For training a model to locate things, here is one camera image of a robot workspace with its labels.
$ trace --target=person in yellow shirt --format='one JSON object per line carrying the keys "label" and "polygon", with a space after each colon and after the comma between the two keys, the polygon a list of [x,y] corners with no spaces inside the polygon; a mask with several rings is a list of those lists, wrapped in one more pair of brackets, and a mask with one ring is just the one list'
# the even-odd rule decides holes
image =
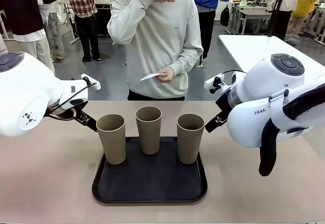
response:
{"label": "person in yellow shirt", "polygon": [[298,35],[309,13],[314,10],[316,0],[298,0],[297,8],[292,13],[292,21],[287,34]]}

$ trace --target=cup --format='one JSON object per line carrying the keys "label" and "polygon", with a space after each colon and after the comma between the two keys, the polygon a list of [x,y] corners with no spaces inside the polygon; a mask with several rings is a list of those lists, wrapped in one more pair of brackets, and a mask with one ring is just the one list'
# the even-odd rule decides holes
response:
{"label": "cup", "polygon": [[159,151],[161,115],[161,110],[154,106],[145,106],[136,112],[140,145],[145,154]]}
{"label": "cup", "polygon": [[126,158],[124,117],[106,115],[97,121],[96,126],[107,162],[112,165],[122,163]]}
{"label": "cup", "polygon": [[184,164],[197,160],[204,129],[204,120],[195,114],[177,118],[178,158]]}

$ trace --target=black pole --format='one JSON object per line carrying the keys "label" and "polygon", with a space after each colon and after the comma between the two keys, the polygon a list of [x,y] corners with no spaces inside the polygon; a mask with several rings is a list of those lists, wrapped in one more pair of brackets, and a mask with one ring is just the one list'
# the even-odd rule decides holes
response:
{"label": "black pole", "polygon": [[273,33],[273,30],[274,30],[274,26],[275,26],[276,20],[278,18],[278,14],[279,14],[279,11],[280,11],[280,6],[282,4],[282,1],[283,0],[277,0],[275,2],[274,7],[276,7],[276,10],[274,11],[274,9],[273,9],[274,15],[273,15],[273,18],[271,16],[271,20],[270,20],[270,24],[269,24],[271,26],[269,27],[268,37],[271,37],[272,36],[272,33]]}

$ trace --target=white pants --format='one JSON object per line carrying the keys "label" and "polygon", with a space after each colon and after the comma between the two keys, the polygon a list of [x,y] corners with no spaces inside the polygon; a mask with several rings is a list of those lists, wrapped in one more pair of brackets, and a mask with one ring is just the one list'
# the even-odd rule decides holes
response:
{"label": "white pants", "polygon": [[18,45],[21,51],[26,52],[36,59],[40,60],[45,66],[47,66],[54,73],[54,66],[52,63],[49,43],[47,38],[32,42],[18,41]]}

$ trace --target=white paper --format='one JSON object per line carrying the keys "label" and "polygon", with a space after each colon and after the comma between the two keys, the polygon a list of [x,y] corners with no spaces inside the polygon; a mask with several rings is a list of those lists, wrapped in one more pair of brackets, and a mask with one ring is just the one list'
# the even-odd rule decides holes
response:
{"label": "white paper", "polygon": [[145,76],[144,78],[140,79],[140,81],[147,80],[149,78],[153,78],[156,76],[167,76],[167,74],[166,73],[152,73],[152,74],[149,74],[149,75]]}

